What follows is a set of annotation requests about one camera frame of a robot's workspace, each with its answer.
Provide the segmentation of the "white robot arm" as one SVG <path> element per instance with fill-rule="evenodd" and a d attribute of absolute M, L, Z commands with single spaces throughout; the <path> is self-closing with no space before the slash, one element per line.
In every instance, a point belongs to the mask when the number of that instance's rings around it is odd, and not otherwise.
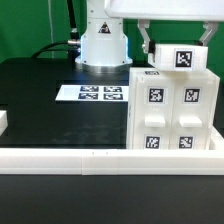
<path fill-rule="evenodd" d="M 132 63 L 123 21 L 136 19 L 148 63 L 161 71 L 200 71 L 206 68 L 207 43 L 224 22 L 224 0 L 86 0 L 87 29 L 76 63 L 98 72 Z M 205 32 L 197 45 L 158 44 L 146 29 L 152 20 L 202 21 Z"/>

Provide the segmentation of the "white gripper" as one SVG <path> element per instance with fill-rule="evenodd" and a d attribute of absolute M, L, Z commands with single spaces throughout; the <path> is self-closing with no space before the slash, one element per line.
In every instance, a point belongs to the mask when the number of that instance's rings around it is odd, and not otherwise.
<path fill-rule="evenodd" d="M 217 32 L 217 22 L 224 22 L 224 0 L 105 0 L 104 8 L 110 17 L 139 19 L 137 27 L 145 54 L 155 53 L 156 42 L 147 32 L 149 20 L 215 21 L 203 24 L 205 31 L 199 39 L 202 46 Z"/>

